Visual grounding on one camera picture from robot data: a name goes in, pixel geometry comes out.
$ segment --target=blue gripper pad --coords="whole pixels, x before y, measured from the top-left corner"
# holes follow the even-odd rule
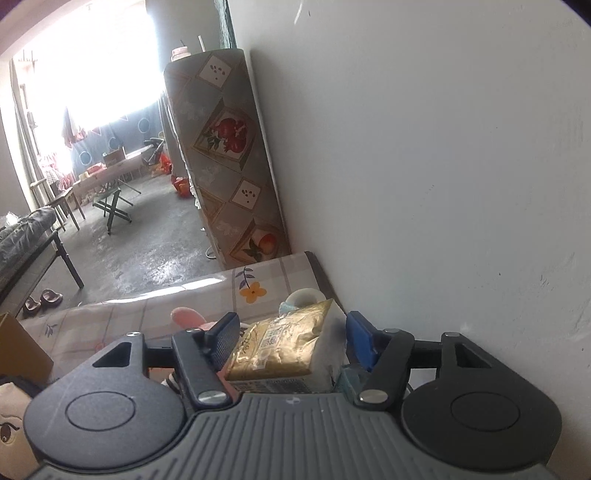
[[[357,360],[363,368],[371,372],[379,358],[373,340],[378,330],[356,310],[347,314],[346,330],[347,343],[353,346]]]

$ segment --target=concrete floor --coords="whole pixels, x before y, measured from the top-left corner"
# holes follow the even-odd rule
[[[65,263],[57,258],[32,296],[37,301],[44,288],[63,294],[61,309],[79,304],[118,299],[220,271],[205,250],[210,243],[201,231],[194,201],[178,197],[169,176],[143,177],[130,182],[142,194],[122,186],[118,208],[132,222],[115,217],[111,235],[107,219],[91,204],[82,207],[86,220],[74,210],[80,231],[68,218],[60,238],[85,287],[78,289]]]

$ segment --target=brown slipper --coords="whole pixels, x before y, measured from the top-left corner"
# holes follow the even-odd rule
[[[27,297],[25,304],[22,306],[22,314],[25,317],[32,317],[41,310],[41,304],[35,301],[33,297]]]
[[[64,299],[64,296],[61,293],[56,293],[49,288],[46,288],[41,292],[41,305],[46,308],[53,309],[57,307],[61,301]]]

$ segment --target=white wall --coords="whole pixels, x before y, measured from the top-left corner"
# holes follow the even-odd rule
[[[201,52],[199,35],[207,50],[220,47],[220,20],[213,0],[145,0],[158,38],[160,70],[170,62],[181,40],[191,53]]]
[[[591,475],[591,29],[560,0],[230,0],[292,247],[347,309],[459,330]]]

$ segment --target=blue curtain with circles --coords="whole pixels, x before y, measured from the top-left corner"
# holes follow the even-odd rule
[[[76,178],[90,166],[103,161],[103,155],[124,147],[126,153],[144,146],[144,140],[162,132],[158,102],[124,115],[87,132],[84,140],[72,145],[72,169]]]

